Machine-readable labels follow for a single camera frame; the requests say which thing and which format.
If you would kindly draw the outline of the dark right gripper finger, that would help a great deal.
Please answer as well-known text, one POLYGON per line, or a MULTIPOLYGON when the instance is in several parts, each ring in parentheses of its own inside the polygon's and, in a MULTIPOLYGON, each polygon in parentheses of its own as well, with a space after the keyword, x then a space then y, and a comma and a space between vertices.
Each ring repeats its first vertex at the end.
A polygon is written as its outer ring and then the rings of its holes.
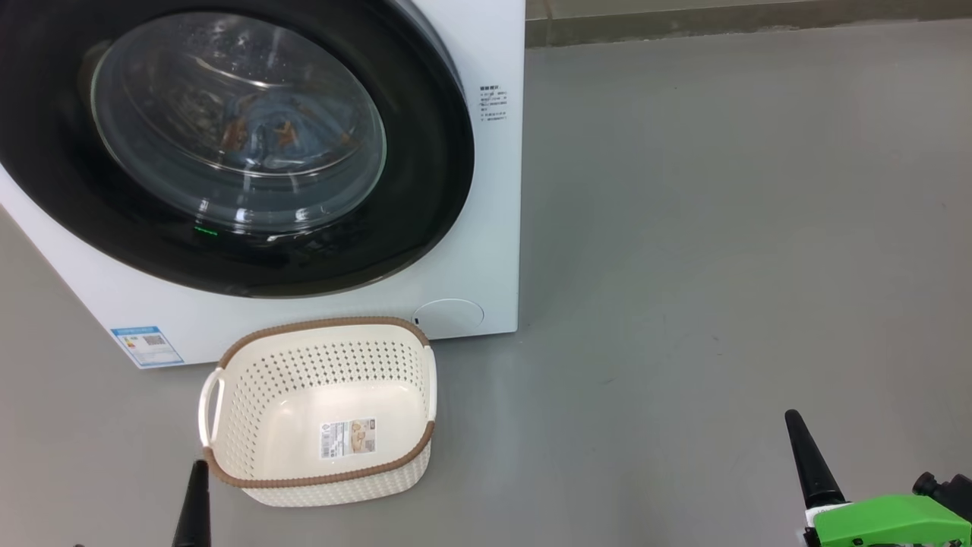
POLYGON ((785 413, 785 422, 805 507, 844 504, 846 498, 797 409, 785 413))

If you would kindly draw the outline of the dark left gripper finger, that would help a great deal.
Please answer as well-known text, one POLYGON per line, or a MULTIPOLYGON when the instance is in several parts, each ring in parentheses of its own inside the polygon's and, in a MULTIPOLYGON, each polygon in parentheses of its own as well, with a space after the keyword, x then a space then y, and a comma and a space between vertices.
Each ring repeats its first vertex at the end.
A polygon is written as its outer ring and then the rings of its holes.
POLYGON ((192 464, 171 547, 212 547, 209 470, 205 460, 192 464))

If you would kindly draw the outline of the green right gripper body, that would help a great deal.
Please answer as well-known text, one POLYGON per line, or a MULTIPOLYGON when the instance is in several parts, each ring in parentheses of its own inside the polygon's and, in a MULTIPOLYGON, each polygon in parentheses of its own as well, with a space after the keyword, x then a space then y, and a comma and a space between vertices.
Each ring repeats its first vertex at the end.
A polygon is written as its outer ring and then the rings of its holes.
POLYGON ((972 547, 972 522, 929 496, 884 495, 805 516, 805 547, 972 547))

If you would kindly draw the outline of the blue bear-print pajama trousers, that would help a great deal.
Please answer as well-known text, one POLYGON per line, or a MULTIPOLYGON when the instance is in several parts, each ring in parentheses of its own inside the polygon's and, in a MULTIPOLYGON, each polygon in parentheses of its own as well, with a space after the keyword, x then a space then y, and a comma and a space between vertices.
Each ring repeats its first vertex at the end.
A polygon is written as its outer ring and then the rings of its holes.
POLYGON ((232 104, 223 124, 219 152, 234 169, 274 172, 302 165, 296 136, 294 98, 250 94, 232 104))

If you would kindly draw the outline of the black glass washing machine door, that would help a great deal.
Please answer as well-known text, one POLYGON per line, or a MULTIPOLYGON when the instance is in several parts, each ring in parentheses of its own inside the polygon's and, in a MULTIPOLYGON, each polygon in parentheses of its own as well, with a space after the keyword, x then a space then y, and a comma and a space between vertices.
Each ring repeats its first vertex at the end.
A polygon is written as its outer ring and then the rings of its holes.
POLYGON ((464 207, 462 79, 414 0, 0 0, 0 165, 115 262, 243 298, 376 283, 464 207), (309 173, 234 169, 235 101, 342 107, 358 142, 309 173))

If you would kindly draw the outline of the paper basket label sticker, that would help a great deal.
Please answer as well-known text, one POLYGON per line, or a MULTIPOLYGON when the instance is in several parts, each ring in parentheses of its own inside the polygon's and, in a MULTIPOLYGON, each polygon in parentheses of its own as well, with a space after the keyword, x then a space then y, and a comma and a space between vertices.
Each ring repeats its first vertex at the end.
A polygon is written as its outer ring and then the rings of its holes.
POLYGON ((333 460, 377 450, 377 419, 324 422, 319 427, 319 458, 333 460))

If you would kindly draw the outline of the cream perforated laundry basket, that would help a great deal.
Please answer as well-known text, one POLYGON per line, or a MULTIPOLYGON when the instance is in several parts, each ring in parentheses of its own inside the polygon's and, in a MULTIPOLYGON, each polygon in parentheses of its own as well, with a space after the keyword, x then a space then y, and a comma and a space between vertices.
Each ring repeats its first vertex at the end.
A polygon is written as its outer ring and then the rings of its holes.
POLYGON ((437 363, 414 324, 389 316, 253 332, 226 350, 199 394, 209 471, 271 507, 398 495, 423 477, 437 419, 437 363), (374 418, 376 451, 319 458, 324 422, 374 418))

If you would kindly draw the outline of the white front-load washing machine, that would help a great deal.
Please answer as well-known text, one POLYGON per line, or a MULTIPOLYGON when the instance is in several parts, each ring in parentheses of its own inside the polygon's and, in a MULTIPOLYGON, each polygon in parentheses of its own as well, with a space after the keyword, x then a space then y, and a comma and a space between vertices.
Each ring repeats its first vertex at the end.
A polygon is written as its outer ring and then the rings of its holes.
POLYGON ((443 299, 482 307, 477 336, 512 333, 519 311, 525 0, 414 1, 461 76, 475 166, 454 225, 391 276, 318 296, 225 296, 167 283, 101 254, 46 217, 1 165, 0 204, 125 356, 111 329, 156 326, 185 365, 195 365, 215 362, 236 340, 267 327, 344 316, 413 324, 417 308, 443 299))

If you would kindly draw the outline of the blue energy label sticker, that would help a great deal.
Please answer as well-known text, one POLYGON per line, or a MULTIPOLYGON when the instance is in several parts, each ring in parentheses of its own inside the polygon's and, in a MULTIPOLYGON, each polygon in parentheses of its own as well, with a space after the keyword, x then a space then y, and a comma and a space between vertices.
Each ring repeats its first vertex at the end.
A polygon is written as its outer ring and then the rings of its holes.
POLYGON ((185 364, 180 353, 156 326, 111 329, 110 333, 139 369, 185 364))

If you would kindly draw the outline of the round white filter cover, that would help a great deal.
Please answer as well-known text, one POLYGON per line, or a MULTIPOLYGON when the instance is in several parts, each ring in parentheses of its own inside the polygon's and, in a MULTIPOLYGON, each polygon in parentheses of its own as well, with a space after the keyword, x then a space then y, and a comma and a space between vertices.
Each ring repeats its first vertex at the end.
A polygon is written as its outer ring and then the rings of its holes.
POLYGON ((477 336, 484 312, 469 300, 443 299, 421 305, 411 319, 430 340, 466 338, 477 336))

